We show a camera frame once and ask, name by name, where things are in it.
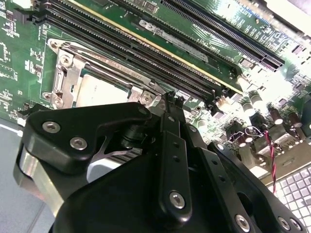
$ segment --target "green circuit board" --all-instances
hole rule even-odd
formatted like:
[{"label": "green circuit board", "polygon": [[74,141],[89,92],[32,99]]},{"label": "green circuit board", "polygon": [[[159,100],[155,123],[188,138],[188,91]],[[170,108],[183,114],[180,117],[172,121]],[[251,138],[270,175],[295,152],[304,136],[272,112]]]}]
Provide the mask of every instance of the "green circuit board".
[{"label": "green circuit board", "polygon": [[[211,54],[217,54],[219,57],[211,55],[208,57],[210,64],[202,62],[193,54],[186,53],[184,49],[168,43],[160,35],[144,30],[139,26],[138,22],[141,19],[138,16],[112,2],[107,1],[104,7],[87,0],[68,0],[68,2],[77,4],[77,7],[83,7],[90,14],[95,14],[102,20],[109,20],[118,27],[138,35],[145,43],[161,47],[187,63],[195,64],[194,67],[242,92],[240,85],[234,77],[231,77],[228,67],[232,64],[240,65],[241,59],[245,57],[196,25],[174,15],[174,12],[162,7],[159,0],[151,2],[158,6],[158,9],[155,13],[149,12],[150,15],[169,22],[176,30],[188,35],[198,44],[209,49]],[[194,0],[194,2],[225,19],[285,60],[285,65],[275,73],[256,64],[252,67],[240,65],[250,83],[250,86],[244,90],[244,96],[247,97],[248,92],[256,90],[266,103],[279,109],[284,116],[290,111],[299,112],[305,95],[311,91],[309,87],[311,74],[308,69],[311,61],[310,48],[304,46],[300,53],[293,53],[292,51],[299,46],[297,42],[272,28],[268,22],[261,20],[234,0]],[[15,7],[17,6],[10,0],[0,0],[0,117],[12,122],[17,120],[17,111],[28,107],[27,105],[33,106],[35,103],[40,103],[50,107],[50,103],[42,98],[42,93],[51,91],[57,55],[49,49],[47,40],[63,38],[83,44],[51,25],[36,26],[31,23],[21,23],[16,18],[12,18]],[[160,84],[164,89],[174,90],[165,83]],[[221,118],[212,117],[204,110],[204,103],[197,99],[189,97],[186,105],[191,109],[197,106],[203,108],[201,111],[187,114],[186,117],[195,126],[200,119],[207,121],[207,131],[202,132],[206,141],[221,139],[225,127],[232,120],[242,123],[248,121],[239,102],[232,104]]]}]

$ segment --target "black mechanical fixture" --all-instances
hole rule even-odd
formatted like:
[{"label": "black mechanical fixture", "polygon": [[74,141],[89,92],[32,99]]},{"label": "black mechanical fixture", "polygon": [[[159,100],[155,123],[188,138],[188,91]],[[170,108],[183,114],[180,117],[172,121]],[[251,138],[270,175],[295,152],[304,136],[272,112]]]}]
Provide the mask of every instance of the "black mechanical fixture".
[{"label": "black mechanical fixture", "polygon": [[[52,209],[51,233],[307,232],[228,148],[206,146],[182,98],[161,101],[161,116],[139,103],[30,114],[14,175]],[[131,148],[142,155],[87,183],[92,161]]]}]

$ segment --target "screw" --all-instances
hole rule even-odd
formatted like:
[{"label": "screw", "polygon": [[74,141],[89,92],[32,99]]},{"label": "screw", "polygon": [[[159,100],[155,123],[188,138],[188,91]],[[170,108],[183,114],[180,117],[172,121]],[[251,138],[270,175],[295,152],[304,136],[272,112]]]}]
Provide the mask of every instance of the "screw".
[{"label": "screw", "polygon": [[169,116],[169,120],[172,121],[172,122],[175,122],[175,119],[171,116]]},{"label": "screw", "polygon": [[60,125],[53,121],[46,121],[42,124],[44,131],[48,133],[57,133],[60,131]]},{"label": "screw", "polygon": [[147,112],[146,112],[144,109],[142,109],[142,108],[139,108],[138,111],[139,111],[140,113],[143,113],[144,115],[147,114]]},{"label": "screw", "polygon": [[189,126],[189,129],[192,131],[192,132],[196,132],[196,128],[192,125]]},{"label": "screw", "polygon": [[177,192],[170,193],[170,201],[177,209],[182,209],[185,207],[185,200],[183,196]]},{"label": "screw", "polygon": [[299,230],[299,231],[302,230],[301,226],[298,224],[298,222],[296,222],[295,219],[290,218],[290,220],[291,220],[292,224],[297,228],[297,230]]},{"label": "screw", "polygon": [[76,150],[84,150],[87,147],[87,142],[81,137],[73,137],[70,140],[70,146]]},{"label": "screw", "polygon": [[235,221],[244,232],[249,232],[251,230],[248,222],[242,215],[235,215]]},{"label": "screw", "polygon": [[51,98],[51,94],[47,92],[43,92],[43,98],[45,98],[46,100],[49,100]]},{"label": "screw", "polygon": [[286,229],[286,230],[288,230],[288,231],[291,229],[290,225],[288,225],[288,223],[287,223],[287,221],[285,221],[285,219],[283,219],[282,217],[278,217],[278,220],[280,221],[281,226],[282,226],[284,229]]},{"label": "screw", "polygon": [[58,108],[62,108],[64,106],[64,102],[60,97],[56,97],[54,103]]},{"label": "screw", "polygon": [[62,55],[59,58],[59,62],[64,66],[64,67],[69,67],[72,64],[72,60],[67,56],[67,55]]},{"label": "screw", "polygon": [[216,145],[217,145],[218,149],[224,150],[224,146],[222,144],[217,143]]},{"label": "screw", "polygon": [[57,49],[57,48],[58,48],[58,44],[57,44],[55,41],[52,41],[52,42],[50,43],[50,45],[51,45],[51,47],[52,47],[53,49]]}]

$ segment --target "memory module slot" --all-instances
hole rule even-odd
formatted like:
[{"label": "memory module slot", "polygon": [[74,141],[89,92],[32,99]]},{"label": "memory module slot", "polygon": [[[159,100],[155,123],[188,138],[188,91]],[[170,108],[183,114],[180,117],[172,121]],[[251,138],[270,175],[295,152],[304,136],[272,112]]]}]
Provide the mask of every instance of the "memory module slot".
[{"label": "memory module slot", "polygon": [[[94,0],[98,4],[106,3],[106,0]],[[155,17],[149,17],[147,14],[145,14],[142,10],[139,8],[127,3],[125,0],[111,0],[111,2],[117,4],[118,6],[128,10],[129,12],[132,12],[134,15],[136,15],[138,18],[144,19],[153,25],[155,25],[158,28],[161,28],[165,32],[169,33],[170,35],[174,36],[175,38],[183,41],[184,43],[188,44],[189,46],[193,47],[194,49],[198,50],[199,52],[217,60],[220,63],[226,63],[229,66],[231,66],[231,69],[234,70],[236,73],[240,73],[240,68],[236,66],[231,60],[227,59],[226,57],[221,56],[220,54],[215,54],[211,50],[207,49],[206,47],[202,47],[200,44],[197,43],[196,40],[189,37],[188,35],[184,34],[183,32],[179,30],[174,30],[172,27],[168,26],[169,22],[163,23],[161,20],[155,18]]]},{"label": "memory module slot", "polygon": [[143,71],[149,71],[153,74],[153,78],[155,80],[160,80],[168,85],[173,86],[194,98],[200,99],[202,101],[211,101],[214,99],[214,95],[208,92],[208,87],[203,85],[198,85],[188,78],[185,74],[180,77],[172,77],[172,75],[176,75],[175,71],[167,70],[162,66],[161,62],[152,59],[151,57],[146,57],[143,54],[139,54],[135,52],[133,49],[127,49],[124,47],[116,46],[111,43],[103,43],[105,39],[103,37],[98,37],[94,33],[90,33],[87,30],[75,26],[69,23],[67,20],[61,19],[56,15],[51,13],[44,14],[41,17],[34,17],[35,23],[48,23],[51,24],[61,30],[66,31],[67,34],[77,38],[78,40],[91,44],[92,47],[97,49],[98,51],[105,52],[110,54],[112,57],[120,59],[121,61],[130,62],[131,65],[135,67],[144,67]]},{"label": "memory module slot", "polygon": [[166,57],[160,57],[158,54],[150,52],[150,49],[142,46],[139,42],[135,40],[130,41],[128,37],[120,34],[120,31],[115,31],[114,29],[107,27],[101,22],[96,21],[94,18],[85,14],[81,14],[78,11],[75,11],[73,8],[70,7],[68,8],[61,2],[55,1],[52,3],[52,6],[53,9],[49,11],[58,15],[59,17],[71,21],[75,25],[79,25],[80,24],[79,21],[83,20],[83,27],[91,32],[96,31],[97,35],[99,35],[101,38],[106,38],[107,40],[110,40],[110,42],[113,42],[120,47],[125,46],[128,49],[135,50],[139,53],[140,57],[143,57],[145,59],[153,57],[154,59],[160,60],[162,63],[162,67],[165,67],[166,70],[170,70],[171,72],[174,71],[174,73],[172,74],[173,76],[179,78],[183,77],[184,74],[186,73],[188,75],[187,78],[190,78],[195,85],[199,86],[202,84],[204,85],[204,87],[207,86],[208,89],[220,90],[220,87],[218,85],[215,85],[207,80],[204,80],[202,77],[200,77],[195,73],[189,72],[186,68],[180,66],[179,64],[172,63]]},{"label": "memory module slot", "polygon": [[163,0],[161,3],[272,71],[285,64],[276,54],[190,0]]}]

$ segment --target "cable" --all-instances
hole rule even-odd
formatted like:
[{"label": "cable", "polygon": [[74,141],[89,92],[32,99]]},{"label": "cable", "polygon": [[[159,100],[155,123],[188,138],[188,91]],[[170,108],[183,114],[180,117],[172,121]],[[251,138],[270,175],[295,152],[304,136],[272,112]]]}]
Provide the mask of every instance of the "cable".
[{"label": "cable", "polygon": [[274,147],[273,141],[268,131],[264,132],[265,138],[268,142],[270,148],[270,158],[271,158],[271,167],[272,167],[272,181],[273,181],[273,194],[276,193],[276,162],[275,162],[275,155],[274,155]]}]

